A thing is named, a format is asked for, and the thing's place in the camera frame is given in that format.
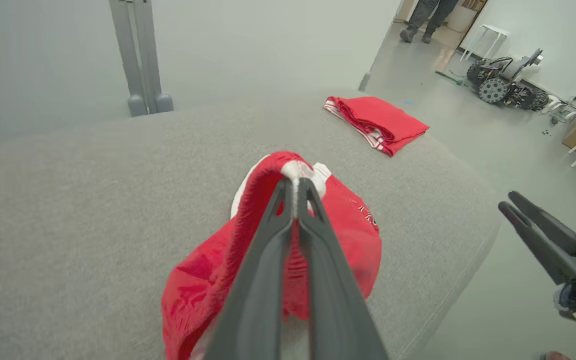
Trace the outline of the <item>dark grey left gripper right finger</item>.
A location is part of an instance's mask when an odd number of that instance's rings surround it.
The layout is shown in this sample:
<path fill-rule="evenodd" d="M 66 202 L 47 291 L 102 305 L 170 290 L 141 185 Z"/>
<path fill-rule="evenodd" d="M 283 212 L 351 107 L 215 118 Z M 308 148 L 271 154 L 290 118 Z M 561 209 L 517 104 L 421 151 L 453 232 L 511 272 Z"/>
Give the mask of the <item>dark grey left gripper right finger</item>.
<path fill-rule="evenodd" d="M 308 264 L 312 360 L 386 360 L 388 354 L 320 196 L 298 182 L 299 247 Z"/>

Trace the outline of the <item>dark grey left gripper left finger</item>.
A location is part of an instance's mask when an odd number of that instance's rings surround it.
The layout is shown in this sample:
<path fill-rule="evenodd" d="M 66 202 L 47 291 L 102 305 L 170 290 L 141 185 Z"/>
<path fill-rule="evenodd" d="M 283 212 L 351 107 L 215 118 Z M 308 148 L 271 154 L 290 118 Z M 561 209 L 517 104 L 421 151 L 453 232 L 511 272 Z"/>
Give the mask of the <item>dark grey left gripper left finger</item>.
<path fill-rule="evenodd" d="M 258 223 L 206 347 L 206 360 L 278 360 L 282 290 L 293 227 L 293 185 L 280 180 Z"/>

